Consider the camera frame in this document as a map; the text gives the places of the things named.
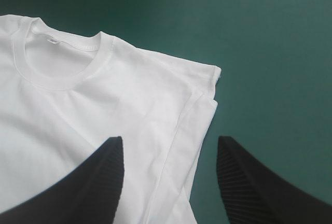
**white fabric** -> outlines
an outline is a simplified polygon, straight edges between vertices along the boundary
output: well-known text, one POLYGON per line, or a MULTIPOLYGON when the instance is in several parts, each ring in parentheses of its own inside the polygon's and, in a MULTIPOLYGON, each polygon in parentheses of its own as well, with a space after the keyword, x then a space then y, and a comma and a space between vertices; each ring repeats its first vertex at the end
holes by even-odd
POLYGON ((196 223, 189 204, 220 68, 0 16, 0 212, 121 136, 114 223, 196 223))

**crew neck collar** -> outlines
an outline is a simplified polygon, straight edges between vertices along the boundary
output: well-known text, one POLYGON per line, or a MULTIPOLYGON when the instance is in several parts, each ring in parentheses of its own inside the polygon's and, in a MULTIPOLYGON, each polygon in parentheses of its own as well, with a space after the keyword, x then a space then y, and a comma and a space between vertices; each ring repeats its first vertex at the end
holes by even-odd
POLYGON ((12 35, 14 63, 18 72, 30 83, 49 90, 67 90, 93 74, 112 53, 114 37, 102 31, 91 37, 58 31, 49 27, 40 17, 22 17, 19 29, 12 35), (85 51, 96 51, 94 59, 75 75, 49 77, 33 69, 26 60, 26 37, 32 31, 35 34, 47 34, 51 38, 85 51))

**green surface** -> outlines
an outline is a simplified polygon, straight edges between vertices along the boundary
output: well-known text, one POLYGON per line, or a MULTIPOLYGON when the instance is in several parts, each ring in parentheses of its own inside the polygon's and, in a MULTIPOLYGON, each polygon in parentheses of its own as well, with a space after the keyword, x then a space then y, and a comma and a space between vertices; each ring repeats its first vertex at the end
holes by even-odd
POLYGON ((0 14, 58 30, 99 30, 223 69, 219 106, 191 195, 198 224, 228 223, 215 175, 217 137, 332 203, 332 0, 0 0, 0 14))

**green table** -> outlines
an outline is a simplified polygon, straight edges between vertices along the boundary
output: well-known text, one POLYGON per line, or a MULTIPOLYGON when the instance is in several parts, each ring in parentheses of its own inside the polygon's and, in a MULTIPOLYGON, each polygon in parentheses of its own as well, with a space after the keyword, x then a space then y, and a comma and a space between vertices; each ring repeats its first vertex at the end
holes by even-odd
POLYGON ((0 14, 41 17, 85 36, 220 66, 219 106, 191 204, 198 224, 228 223, 215 174, 219 135, 332 203, 332 0, 0 0, 0 14))

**sleeve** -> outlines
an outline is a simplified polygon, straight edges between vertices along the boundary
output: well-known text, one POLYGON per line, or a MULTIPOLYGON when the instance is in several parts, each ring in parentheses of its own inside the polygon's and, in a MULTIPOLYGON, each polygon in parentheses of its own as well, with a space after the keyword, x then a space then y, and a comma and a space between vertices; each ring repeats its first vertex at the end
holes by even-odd
POLYGON ((182 77, 186 82, 213 99, 215 95, 215 85, 220 78, 221 69, 215 65, 174 57, 156 51, 139 49, 147 56, 153 57, 168 69, 182 77))

